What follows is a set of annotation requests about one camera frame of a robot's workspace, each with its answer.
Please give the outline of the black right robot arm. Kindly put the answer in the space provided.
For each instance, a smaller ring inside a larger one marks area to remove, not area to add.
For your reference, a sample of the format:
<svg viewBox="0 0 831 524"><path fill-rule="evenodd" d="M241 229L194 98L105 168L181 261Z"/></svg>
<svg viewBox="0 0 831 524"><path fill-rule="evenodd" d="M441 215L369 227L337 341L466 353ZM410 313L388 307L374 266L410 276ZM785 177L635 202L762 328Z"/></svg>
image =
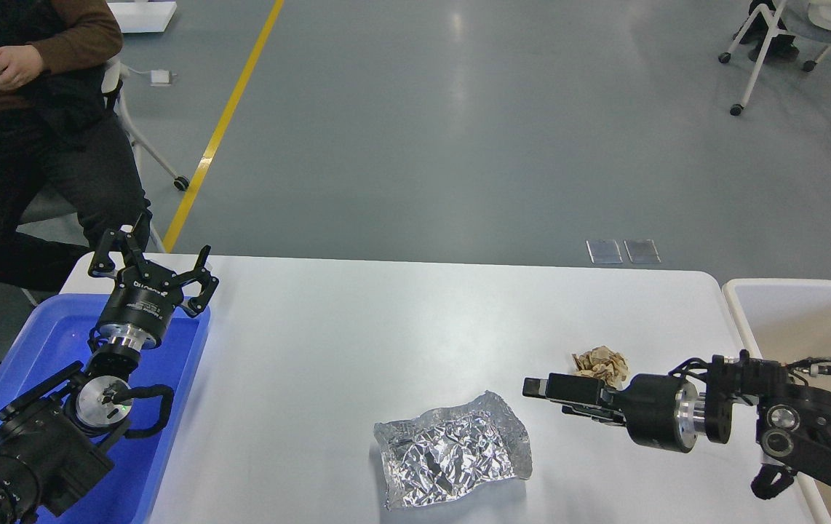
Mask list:
<svg viewBox="0 0 831 524"><path fill-rule="evenodd" d="M831 487L831 391L807 382L831 375L831 357L795 362L690 358L664 375L638 374L624 389L601 378L552 373L526 378L522 394L556 402L565 414L622 426L638 445L688 453L697 437L725 444L735 404L756 408L762 467L751 489L772 499L803 473Z"/></svg>

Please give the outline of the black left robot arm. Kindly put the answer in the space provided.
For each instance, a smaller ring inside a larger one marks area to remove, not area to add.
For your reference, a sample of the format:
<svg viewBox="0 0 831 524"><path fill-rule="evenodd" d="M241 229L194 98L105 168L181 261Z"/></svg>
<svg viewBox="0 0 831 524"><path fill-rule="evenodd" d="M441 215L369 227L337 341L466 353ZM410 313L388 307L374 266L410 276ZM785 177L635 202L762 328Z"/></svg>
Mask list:
<svg viewBox="0 0 831 524"><path fill-rule="evenodd" d="M162 345L174 311L208 309L219 279L204 246L182 273L146 259L132 230L104 233L89 275L115 287L90 331L90 360L72 362L0 409L0 523L34 523L40 508L62 515L115 464L120 439L159 434L170 422L175 392L165 384L133 386L147 349Z"/></svg>

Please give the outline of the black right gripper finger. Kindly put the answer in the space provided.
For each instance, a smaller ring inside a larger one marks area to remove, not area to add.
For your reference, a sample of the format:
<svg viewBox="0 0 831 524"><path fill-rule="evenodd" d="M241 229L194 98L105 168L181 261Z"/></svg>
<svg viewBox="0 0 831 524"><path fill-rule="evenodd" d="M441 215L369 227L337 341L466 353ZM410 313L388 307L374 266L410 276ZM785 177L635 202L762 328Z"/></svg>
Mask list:
<svg viewBox="0 0 831 524"><path fill-rule="evenodd" d="M625 417L619 409L586 407L585 405L562 405L562 413L589 418L599 424L625 427Z"/></svg>
<svg viewBox="0 0 831 524"><path fill-rule="evenodd" d="M604 384L598 378L551 373L548 378L523 379L522 396L575 407L601 408Z"/></svg>

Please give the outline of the person's left hand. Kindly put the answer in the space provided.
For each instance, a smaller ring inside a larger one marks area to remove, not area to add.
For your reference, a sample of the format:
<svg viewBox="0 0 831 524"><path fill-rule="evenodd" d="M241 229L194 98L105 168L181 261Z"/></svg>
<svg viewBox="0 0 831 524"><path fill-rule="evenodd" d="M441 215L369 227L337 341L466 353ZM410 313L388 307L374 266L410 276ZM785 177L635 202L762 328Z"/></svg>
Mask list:
<svg viewBox="0 0 831 524"><path fill-rule="evenodd" d="M32 44L0 47L0 90L14 92L46 69L45 60Z"/></svg>

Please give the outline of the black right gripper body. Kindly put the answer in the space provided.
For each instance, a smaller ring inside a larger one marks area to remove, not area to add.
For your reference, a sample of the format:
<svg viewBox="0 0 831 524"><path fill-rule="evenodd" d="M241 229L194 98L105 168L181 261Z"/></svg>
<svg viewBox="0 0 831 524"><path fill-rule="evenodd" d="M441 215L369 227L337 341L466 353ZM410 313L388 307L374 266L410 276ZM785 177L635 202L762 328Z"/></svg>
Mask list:
<svg viewBox="0 0 831 524"><path fill-rule="evenodd" d="M705 433L705 396L681 377L637 374L625 389L608 393L606 407L621 414L638 445L688 453Z"/></svg>

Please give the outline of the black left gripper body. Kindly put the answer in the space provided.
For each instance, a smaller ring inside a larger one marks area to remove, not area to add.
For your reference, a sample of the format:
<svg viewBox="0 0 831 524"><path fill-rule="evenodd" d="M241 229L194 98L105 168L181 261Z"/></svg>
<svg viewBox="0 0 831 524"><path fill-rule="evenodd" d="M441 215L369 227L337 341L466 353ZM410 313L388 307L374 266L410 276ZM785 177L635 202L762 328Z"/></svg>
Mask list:
<svg viewBox="0 0 831 524"><path fill-rule="evenodd" d="M166 287L175 272L163 266L125 266L116 273L115 288L96 322L106 338L133 339L133 349L162 345L176 306L182 302L180 287Z"/></svg>

